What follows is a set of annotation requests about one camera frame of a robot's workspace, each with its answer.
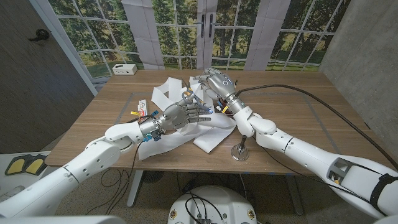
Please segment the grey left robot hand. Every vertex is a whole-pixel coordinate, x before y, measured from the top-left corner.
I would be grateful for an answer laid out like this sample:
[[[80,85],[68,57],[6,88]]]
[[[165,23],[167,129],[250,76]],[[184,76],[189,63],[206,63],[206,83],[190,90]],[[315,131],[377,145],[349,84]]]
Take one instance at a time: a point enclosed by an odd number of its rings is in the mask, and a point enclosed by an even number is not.
[[[212,113],[210,108],[199,103],[187,104],[181,100],[168,106],[158,118],[148,118],[143,121],[139,127],[145,138],[150,134],[154,141],[158,141],[168,130],[179,129],[189,123],[210,121],[210,117],[203,117],[203,115]]]

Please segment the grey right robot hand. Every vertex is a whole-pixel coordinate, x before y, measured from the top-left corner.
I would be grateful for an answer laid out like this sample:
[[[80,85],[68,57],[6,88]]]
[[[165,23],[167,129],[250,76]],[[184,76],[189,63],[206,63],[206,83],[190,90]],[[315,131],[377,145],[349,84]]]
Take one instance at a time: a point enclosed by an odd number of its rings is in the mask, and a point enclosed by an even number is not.
[[[207,68],[193,78],[206,89],[206,94],[221,103],[221,110],[237,114],[248,106],[239,98],[236,85],[229,75],[215,68]]]

